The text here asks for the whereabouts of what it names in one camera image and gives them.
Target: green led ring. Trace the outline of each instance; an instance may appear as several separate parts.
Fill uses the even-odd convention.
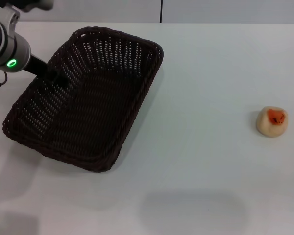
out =
[[[10,60],[7,64],[6,64],[8,67],[13,67],[16,65],[16,59],[12,59]]]

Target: dark brown woven basket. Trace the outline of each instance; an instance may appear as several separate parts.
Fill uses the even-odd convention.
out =
[[[35,78],[3,123],[44,156],[103,172],[116,161],[163,60],[161,47],[108,28],[75,32],[49,65],[69,84]]]

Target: white tabletop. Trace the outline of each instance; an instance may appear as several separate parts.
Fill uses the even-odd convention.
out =
[[[159,43],[163,65],[102,174],[3,134],[34,78],[10,75],[0,89],[0,235],[294,235],[294,25],[19,23],[17,32],[48,60],[95,25]],[[281,137],[255,130],[267,105],[289,112]]]

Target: gray wall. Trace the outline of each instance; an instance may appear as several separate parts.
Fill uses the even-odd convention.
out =
[[[55,0],[51,11],[22,13],[25,21],[158,23],[161,0]]]
[[[163,22],[294,24],[294,0],[163,0]]]

